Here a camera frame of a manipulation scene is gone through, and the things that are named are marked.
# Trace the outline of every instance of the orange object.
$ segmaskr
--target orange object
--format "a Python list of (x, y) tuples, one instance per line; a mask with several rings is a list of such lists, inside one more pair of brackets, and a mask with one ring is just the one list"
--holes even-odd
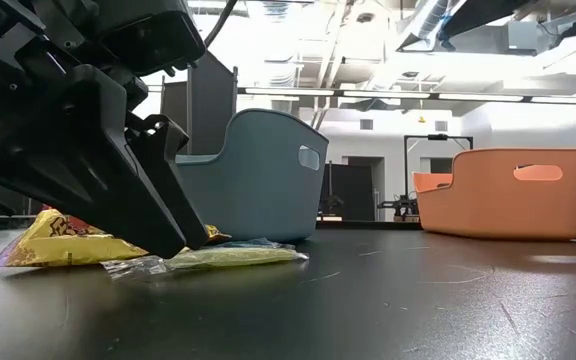
[(464, 151), (451, 174), (413, 173), (425, 230), (493, 239), (576, 238), (576, 149)]

